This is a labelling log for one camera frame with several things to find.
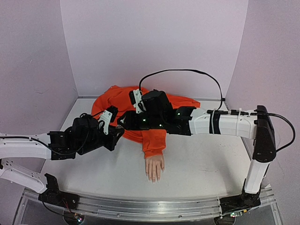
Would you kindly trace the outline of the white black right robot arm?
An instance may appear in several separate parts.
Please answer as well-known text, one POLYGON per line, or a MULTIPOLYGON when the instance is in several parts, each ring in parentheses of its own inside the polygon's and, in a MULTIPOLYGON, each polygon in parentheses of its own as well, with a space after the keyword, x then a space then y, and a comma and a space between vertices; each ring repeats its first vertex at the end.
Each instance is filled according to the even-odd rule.
POLYGON ((274 128, 263 105, 254 111, 204 110, 194 106, 173 108, 166 93, 153 90, 142 95, 131 91, 134 110, 117 123, 126 130, 163 129, 173 135, 233 135, 254 140, 254 151, 243 186, 242 200, 259 193, 271 161, 276 157, 274 128))

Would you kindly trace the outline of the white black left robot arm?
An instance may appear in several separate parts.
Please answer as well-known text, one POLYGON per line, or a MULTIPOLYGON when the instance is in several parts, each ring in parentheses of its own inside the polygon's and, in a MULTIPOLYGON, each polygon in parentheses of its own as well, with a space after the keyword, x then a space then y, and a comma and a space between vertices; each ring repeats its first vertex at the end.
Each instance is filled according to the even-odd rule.
POLYGON ((29 188, 36 193, 44 193, 46 199, 58 205, 63 201, 63 193, 51 186, 53 176, 41 175, 24 166, 17 165, 14 158, 40 158, 45 160, 74 159, 93 150, 105 147, 113 151, 124 134, 121 126, 112 126, 114 116, 104 112, 97 120, 89 114, 74 119, 65 131, 50 131, 46 134, 20 136, 0 135, 0 177, 29 188))

